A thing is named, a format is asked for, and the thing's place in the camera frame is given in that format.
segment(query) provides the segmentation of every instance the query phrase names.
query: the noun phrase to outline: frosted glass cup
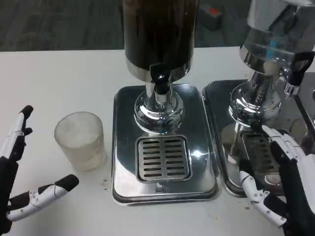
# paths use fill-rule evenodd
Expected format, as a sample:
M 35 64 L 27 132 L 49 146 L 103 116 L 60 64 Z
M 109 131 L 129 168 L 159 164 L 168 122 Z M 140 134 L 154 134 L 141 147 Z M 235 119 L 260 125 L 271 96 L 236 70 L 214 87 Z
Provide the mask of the frosted glass cup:
M 58 122 L 55 139 L 73 167 L 90 171 L 104 163 L 104 132 L 100 118 L 75 112 Z

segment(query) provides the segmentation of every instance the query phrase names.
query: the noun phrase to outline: robotic hand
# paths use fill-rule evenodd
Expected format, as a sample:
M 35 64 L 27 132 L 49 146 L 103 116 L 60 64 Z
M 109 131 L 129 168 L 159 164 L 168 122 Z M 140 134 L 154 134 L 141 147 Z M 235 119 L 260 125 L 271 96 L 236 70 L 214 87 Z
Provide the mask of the robotic hand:
M 61 198 L 79 183 L 74 175 L 68 175 L 53 184 L 39 187 L 36 191 L 28 191 L 10 198 L 18 163 L 25 147 L 25 136 L 32 133 L 26 128 L 26 120 L 33 107 L 26 106 L 12 125 L 9 134 L 0 150 L 0 235 L 10 231 L 13 221 L 21 220 L 55 200 Z
M 263 125 L 259 131 L 270 143 L 279 163 L 286 203 L 265 191 L 249 160 L 240 161 L 240 179 L 253 206 L 287 235 L 310 236 L 315 232 L 315 155 L 305 155 L 288 134 Z

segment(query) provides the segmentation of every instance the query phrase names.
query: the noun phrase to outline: gray carpet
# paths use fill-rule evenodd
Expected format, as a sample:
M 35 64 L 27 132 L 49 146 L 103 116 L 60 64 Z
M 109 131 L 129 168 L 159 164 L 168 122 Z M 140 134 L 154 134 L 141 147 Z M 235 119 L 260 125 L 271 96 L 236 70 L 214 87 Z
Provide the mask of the gray carpet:
M 250 0 L 200 0 L 223 13 L 220 29 L 196 26 L 196 47 L 238 46 Z M 0 51 L 123 49 L 121 0 L 0 0 Z

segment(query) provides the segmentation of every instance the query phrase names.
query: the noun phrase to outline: table surface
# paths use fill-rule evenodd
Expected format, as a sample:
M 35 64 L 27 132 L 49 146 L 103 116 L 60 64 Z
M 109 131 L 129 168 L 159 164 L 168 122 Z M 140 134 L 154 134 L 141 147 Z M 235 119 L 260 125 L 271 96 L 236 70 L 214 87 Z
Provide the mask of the table surface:
M 124 86 L 142 85 L 125 64 L 124 51 L 50 51 L 0 53 L 0 142 L 17 113 L 34 107 L 28 120 L 33 133 L 16 176 L 12 196 L 75 173 L 80 184 L 41 212 L 13 224 L 12 236 L 216 235 L 280 236 L 247 199 L 225 190 L 210 202 L 121 207 L 112 201 L 110 165 L 113 99 Z M 190 73 L 180 83 L 200 91 L 215 80 L 251 75 L 238 47 L 195 49 Z M 88 111 L 103 122 L 107 160 L 92 172 L 75 172 L 54 139 L 57 122 Z

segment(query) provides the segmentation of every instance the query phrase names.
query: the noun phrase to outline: dispenser tap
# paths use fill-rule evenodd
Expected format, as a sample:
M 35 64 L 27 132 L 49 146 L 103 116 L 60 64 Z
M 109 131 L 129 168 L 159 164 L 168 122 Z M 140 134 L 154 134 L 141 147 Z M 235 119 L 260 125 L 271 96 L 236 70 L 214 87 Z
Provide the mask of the dispenser tap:
M 287 100 L 297 94 L 302 84 L 304 74 L 311 66 L 314 57 L 315 52 L 296 53 L 291 65 L 282 68 L 282 75 L 285 80 L 284 93 Z
M 171 103 L 173 92 L 172 82 L 170 81 L 171 70 L 166 63 L 158 63 L 150 66 L 150 74 L 155 83 L 156 105 L 161 109 L 165 109 Z

